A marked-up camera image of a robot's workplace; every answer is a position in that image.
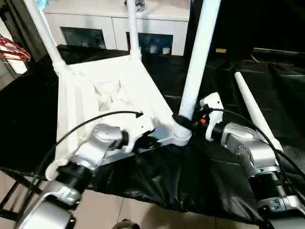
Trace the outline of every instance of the white 3d printed part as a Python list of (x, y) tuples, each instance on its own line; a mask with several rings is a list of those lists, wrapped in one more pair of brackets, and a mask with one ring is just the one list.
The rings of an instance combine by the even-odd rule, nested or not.
[[(25, 3), (59, 77), (57, 140), (78, 124), (111, 111), (142, 111), (151, 118), (156, 129), (159, 126), (173, 128), (173, 113), (141, 62), (134, 0), (128, 0), (131, 54), (73, 65), (66, 65), (62, 60), (35, 1), (25, 0)], [(123, 129), (132, 126), (134, 120), (134, 114), (116, 114), (75, 131), (57, 147), (46, 178), (55, 179), (58, 166), (67, 164), (98, 122)]]

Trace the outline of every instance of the glass panel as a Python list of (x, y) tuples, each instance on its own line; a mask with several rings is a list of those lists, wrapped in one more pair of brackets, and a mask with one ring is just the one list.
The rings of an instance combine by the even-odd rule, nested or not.
[[(138, 33), (139, 45), (141, 52), (157, 53), (164, 55), (171, 55), (173, 36), (164, 34), (152, 34), (152, 33)], [(126, 32), (128, 49), (130, 50), (130, 36), (129, 32)]]
[(61, 27), (67, 45), (106, 49), (103, 31)]

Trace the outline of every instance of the white plastic frame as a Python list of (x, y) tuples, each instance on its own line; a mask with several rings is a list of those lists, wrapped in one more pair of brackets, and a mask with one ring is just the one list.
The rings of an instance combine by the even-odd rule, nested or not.
[[(236, 72), (234, 74), (235, 80), (237, 82), (238, 88), (242, 94), (242, 97), (244, 99), (244, 103), (246, 104), (247, 110), (251, 116), (252, 122), (260, 128), (270, 139), (272, 144), (275, 146), (275, 148), (281, 152), (283, 152), (283, 148), (280, 144), (280, 142), (274, 137), (274, 135), (271, 132), (271, 129), (266, 122), (265, 117), (263, 116), (259, 106), (257, 105), (247, 83), (245, 82), (242, 74), (240, 72)], [(260, 138), (266, 142), (265, 138), (259, 134)]]
[[(125, 89), (125, 95), (130, 99), (134, 110), (142, 111), (151, 118), (156, 130), (155, 133), (162, 132), (162, 137), (159, 138), (160, 142), (163, 144), (174, 143), (178, 146), (188, 143), (191, 132), (177, 124), (173, 129), (173, 113), (141, 62), (134, 0), (127, 0), (131, 54), (74, 65), (66, 65), (61, 58), (35, 0), (24, 0), (24, 2), (59, 77), (57, 139), (77, 124), (97, 116), (99, 114), (99, 104), (95, 90), (96, 85), (117, 79), (120, 82), (120, 87)], [(192, 118), (197, 100), (220, 2), (221, 0), (205, 0), (203, 2), (179, 112), (180, 115), (189, 119)], [(103, 122), (126, 128), (126, 125), (132, 126), (133, 118), (130, 115), (121, 115), (114, 119), (103, 119)], [(47, 179), (51, 180), (57, 176), (57, 167), (68, 162), (73, 152), (80, 145), (81, 139), (84, 140), (90, 134), (95, 124), (88, 124), (82, 130), (74, 132), (57, 147), (55, 160), (46, 171)]]

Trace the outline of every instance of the white pole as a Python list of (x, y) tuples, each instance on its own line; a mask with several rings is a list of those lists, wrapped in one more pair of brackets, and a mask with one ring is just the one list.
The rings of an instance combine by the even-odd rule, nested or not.
[(39, 35), (42, 38), (44, 46), (46, 47), (46, 49), (52, 59), (52, 63), (53, 63), (55, 70), (56, 70), (56, 68), (65, 66), (65, 62), (61, 58), (61, 55), (56, 48), (56, 45), (49, 33), (49, 30), (48, 30), (46, 24), (44, 23), (42, 15), (40, 14), (40, 12), (38, 10), (35, 0), (24, 0), (24, 3), (27, 6), (28, 11), (39, 32)]
[(246, 104), (248, 112), (251, 116), (252, 122), (267, 135), (277, 150), (283, 152), (283, 148), (280, 142), (275, 139), (274, 135), (272, 134), (270, 127), (266, 122), (261, 110), (259, 109), (259, 106), (257, 105), (247, 83), (244, 81), (242, 74), (240, 72), (236, 72), (234, 76), (239, 90), (243, 96), (244, 103)]
[[(212, 41), (221, 0), (204, 0), (201, 8), (192, 57), (184, 86), (179, 115), (189, 120), (193, 117), (194, 108), (200, 89), (206, 60)], [(191, 131), (176, 124), (173, 131), (177, 138), (187, 139)]]
[(130, 55), (131, 59), (141, 59), (141, 50), (139, 48), (139, 37), (137, 30), (137, 16), (135, 1), (127, 0), (129, 14), (129, 36), (130, 36)]

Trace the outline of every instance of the table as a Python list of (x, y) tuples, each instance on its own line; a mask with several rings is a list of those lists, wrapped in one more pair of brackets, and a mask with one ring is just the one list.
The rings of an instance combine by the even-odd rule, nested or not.
[[(69, 64), (127, 54), (67, 46), (59, 50)], [(143, 63), (177, 112), (189, 61), (181, 56), (149, 55), (143, 57)], [(305, 171), (304, 74), (294, 68), (276, 67), (278, 74), (271, 74), (266, 64), (247, 61), (241, 62), (239, 69), (285, 153)], [(199, 98), (217, 91), (225, 108), (248, 116), (233, 73), (230, 61), (210, 60)], [(0, 92), (2, 171), (32, 176), (55, 142), (57, 86), (57, 76), (46, 57), (35, 70)], [(225, 115), (224, 120), (244, 125), (232, 116)], [(304, 181), (283, 163), (295, 188), (305, 194)], [(101, 167), (90, 188), (177, 211), (261, 222), (254, 195), (235, 156), (200, 135), (194, 135), (185, 147), (165, 146)]]

